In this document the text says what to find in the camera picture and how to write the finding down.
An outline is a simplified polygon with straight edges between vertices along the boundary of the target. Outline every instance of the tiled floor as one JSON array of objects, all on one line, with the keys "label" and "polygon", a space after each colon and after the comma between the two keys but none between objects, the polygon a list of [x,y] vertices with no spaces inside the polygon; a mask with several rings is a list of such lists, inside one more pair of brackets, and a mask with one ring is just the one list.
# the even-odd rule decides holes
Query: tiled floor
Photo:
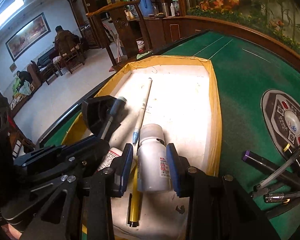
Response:
[{"label": "tiled floor", "polygon": [[[116,55],[116,45],[110,47]],[[109,72],[111,66],[105,49],[87,51],[85,65],[80,65],[72,75],[63,69],[63,76],[52,80],[50,85],[42,84],[14,117],[16,124],[36,142],[70,106],[114,73]]]}]

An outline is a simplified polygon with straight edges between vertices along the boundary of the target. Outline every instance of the bottle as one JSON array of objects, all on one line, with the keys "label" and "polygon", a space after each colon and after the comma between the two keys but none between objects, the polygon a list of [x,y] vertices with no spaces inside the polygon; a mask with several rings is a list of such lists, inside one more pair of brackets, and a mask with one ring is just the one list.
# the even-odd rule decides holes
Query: bottle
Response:
[{"label": "bottle", "polygon": [[163,10],[164,16],[168,17],[169,16],[169,9],[168,9],[168,4],[166,2],[162,3],[162,10]]},{"label": "bottle", "polygon": [[174,2],[174,8],[175,8],[175,15],[180,16],[180,7],[179,7],[179,1]]},{"label": "bottle", "polygon": [[138,150],[138,191],[160,193],[170,190],[170,172],[162,127],[144,125]]},{"label": "bottle", "polygon": [[176,16],[175,12],[174,12],[174,6],[173,3],[171,3],[170,5],[170,10],[171,10],[171,16]]},{"label": "bottle", "polygon": [[[119,157],[122,155],[122,151],[112,147],[108,153],[106,154],[106,156],[104,157],[104,159],[102,160],[102,162],[100,163],[99,167],[97,168],[97,171],[101,171],[102,169],[106,168],[106,167],[110,167],[111,162],[114,158]],[[131,165],[131,169],[130,172],[133,170],[134,166],[136,165],[136,161],[132,160],[132,165]]]}]

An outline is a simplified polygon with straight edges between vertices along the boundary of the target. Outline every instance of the white pen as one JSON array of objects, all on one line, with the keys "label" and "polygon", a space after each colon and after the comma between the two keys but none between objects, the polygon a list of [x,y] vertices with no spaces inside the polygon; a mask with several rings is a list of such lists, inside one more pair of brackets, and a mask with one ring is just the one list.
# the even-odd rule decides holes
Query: white pen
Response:
[{"label": "white pen", "polygon": [[147,93],[145,94],[145,97],[142,100],[142,106],[141,106],[141,109],[139,111],[137,123],[136,123],[136,126],[134,128],[133,135],[132,135],[132,144],[133,145],[135,145],[136,142],[138,141],[139,132],[140,132],[140,129],[141,129],[141,124],[142,124],[142,119],[143,119],[143,116],[144,116],[145,110],[146,110],[146,105],[147,105],[147,101],[148,101],[148,97],[149,97],[149,92],[150,92],[152,79],[149,78],[148,81],[149,81],[149,83],[147,84],[148,85]]}]

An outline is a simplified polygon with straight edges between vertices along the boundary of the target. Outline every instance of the plastic bag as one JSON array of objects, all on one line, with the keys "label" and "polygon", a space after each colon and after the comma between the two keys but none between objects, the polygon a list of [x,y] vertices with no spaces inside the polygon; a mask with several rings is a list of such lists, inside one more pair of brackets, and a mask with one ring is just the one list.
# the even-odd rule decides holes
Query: plastic bag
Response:
[{"label": "plastic bag", "polygon": [[31,95],[30,83],[25,80],[23,86],[20,88],[19,92],[23,95],[29,96]]}]

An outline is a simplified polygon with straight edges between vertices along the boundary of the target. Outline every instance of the yellow pen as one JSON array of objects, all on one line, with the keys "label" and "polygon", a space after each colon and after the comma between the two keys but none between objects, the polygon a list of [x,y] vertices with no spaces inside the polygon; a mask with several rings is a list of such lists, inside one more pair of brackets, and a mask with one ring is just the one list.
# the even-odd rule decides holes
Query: yellow pen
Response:
[{"label": "yellow pen", "polygon": [[136,166],[133,177],[133,188],[132,188],[132,198],[130,205],[130,226],[135,228],[139,225],[138,216],[139,216],[139,201],[140,201],[140,192],[138,191],[138,166]]}]

